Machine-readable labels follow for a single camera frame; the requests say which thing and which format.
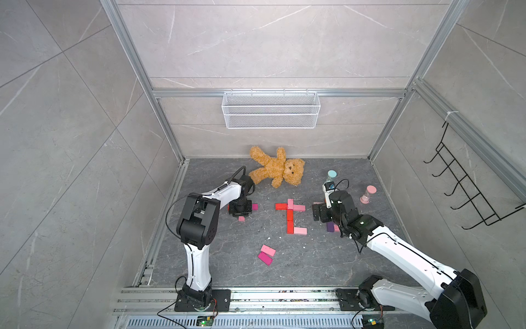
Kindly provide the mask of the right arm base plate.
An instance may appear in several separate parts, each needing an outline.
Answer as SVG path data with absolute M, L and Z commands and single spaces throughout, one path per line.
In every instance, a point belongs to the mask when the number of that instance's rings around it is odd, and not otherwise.
M 368 289 L 335 289 L 341 311 L 395 311 L 395 307 L 383 306 L 373 297 Z

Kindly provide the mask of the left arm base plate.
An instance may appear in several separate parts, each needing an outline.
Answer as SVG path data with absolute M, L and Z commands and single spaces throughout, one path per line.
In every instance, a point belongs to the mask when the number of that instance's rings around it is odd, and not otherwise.
M 227 312 L 230 309 L 231 290 L 208 289 L 203 292 L 181 291 L 175 302 L 175 312 L 217 311 Z

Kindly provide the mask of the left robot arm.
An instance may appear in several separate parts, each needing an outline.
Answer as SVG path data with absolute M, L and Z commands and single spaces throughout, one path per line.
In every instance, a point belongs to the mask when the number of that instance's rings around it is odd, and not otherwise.
M 186 199 L 176 227 L 176 235 L 184 244 L 188 277 L 182 287 L 183 297 L 199 311 L 212 302 L 209 246 L 214 240 L 220 210 L 227 208 L 236 218 L 253 211 L 248 197 L 255 191 L 255 183 L 248 175 L 231 178 L 207 193 L 191 193 Z

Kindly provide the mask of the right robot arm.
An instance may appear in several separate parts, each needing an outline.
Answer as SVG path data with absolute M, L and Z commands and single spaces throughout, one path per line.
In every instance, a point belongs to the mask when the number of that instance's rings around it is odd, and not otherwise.
M 333 181 L 323 185 L 324 204 L 312 207 L 315 220 L 334 223 L 341 237 L 354 241 L 359 252 L 368 248 L 388 259 L 419 283 L 395 284 L 372 275 L 358 288 L 362 311 L 394 307 L 418 315 L 435 328 L 476 328 L 488 314 L 479 278 L 468 269 L 457 271 L 429 257 L 393 233 L 379 219 L 361 214 L 352 196 Z

